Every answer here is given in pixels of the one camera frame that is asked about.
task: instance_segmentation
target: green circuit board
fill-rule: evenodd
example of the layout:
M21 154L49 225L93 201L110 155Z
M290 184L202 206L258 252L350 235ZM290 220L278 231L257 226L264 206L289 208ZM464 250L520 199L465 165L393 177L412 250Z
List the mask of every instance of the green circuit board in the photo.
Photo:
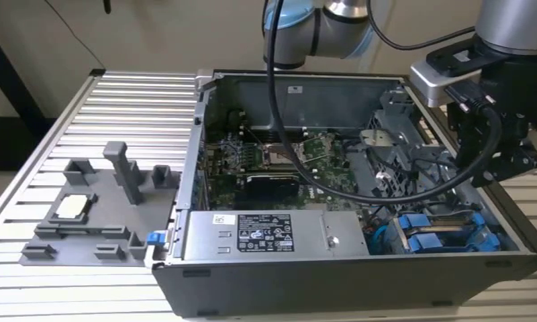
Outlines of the green circuit board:
M364 214L366 207L324 193L302 181L292 163L286 162L285 152L280 150L277 144L261 145L234 141L230 145L232 148L220 152L221 145L214 144L210 148L217 151L208 153L209 164L214 165L208 174L210 210L321 209L356 211ZM305 141L293 144L293 148L298 159L324 185L341 191L357 192L356 179L342 153L342 143L333 133L312 132ZM230 157L233 150L238 150L238 164L230 168L232 161L228 159L234 159ZM218 170L222 165L226 165L225 171ZM245 193L246 180L250 176L297 178L297 193L280 200L250 201Z

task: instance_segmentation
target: white sticker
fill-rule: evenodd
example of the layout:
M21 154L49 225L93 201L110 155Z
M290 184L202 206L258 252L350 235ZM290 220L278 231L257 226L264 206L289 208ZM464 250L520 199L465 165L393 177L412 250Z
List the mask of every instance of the white sticker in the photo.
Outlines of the white sticker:
M214 214L213 215L213 225L234 225L236 216L226 214Z
M289 86L288 87L289 94L301 94L302 93L302 86Z

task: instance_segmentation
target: white wall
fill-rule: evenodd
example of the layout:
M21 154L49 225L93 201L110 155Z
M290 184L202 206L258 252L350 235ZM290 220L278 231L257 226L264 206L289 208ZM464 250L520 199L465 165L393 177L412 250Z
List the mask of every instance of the white wall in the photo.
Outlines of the white wall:
M378 20L392 13L382 27L386 34L404 44L473 24L480 2L373 1ZM50 3L110 70L194 72L264 66L262 0L113 0L110 15L101 0ZM42 0L0 0L0 45L38 106L57 116L89 70L100 66ZM426 51L397 52L380 44L360 61L308 58L305 69L401 74ZM12 113L0 100L0 113Z
M418 44L474 25L481 6L481 0L374 0L372 8L385 1L392 1L393 5L382 30L401 45ZM469 36L412 52L401 52L381 43L377 50L368 53L373 55L368 71L408 74L410 64L430 51Z

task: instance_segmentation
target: warning label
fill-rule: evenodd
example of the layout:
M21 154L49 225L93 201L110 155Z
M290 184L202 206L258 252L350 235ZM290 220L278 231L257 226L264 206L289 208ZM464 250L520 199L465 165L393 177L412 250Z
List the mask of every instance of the warning label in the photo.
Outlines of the warning label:
M241 252L294 252L290 215L238 215Z

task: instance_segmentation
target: metal table surface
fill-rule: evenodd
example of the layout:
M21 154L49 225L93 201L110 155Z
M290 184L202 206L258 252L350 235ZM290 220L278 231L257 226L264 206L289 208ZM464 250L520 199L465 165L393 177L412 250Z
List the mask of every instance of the metal table surface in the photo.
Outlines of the metal table surface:
M90 76L0 198L0 321L180 321L146 268L17 264L36 224L65 183L68 160L94 168L108 140L125 141L141 168L181 170L194 107L194 75L106 72ZM537 173L504 187L537 227ZM537 322L537 273L501 282L453 309L312 313L241 321Z

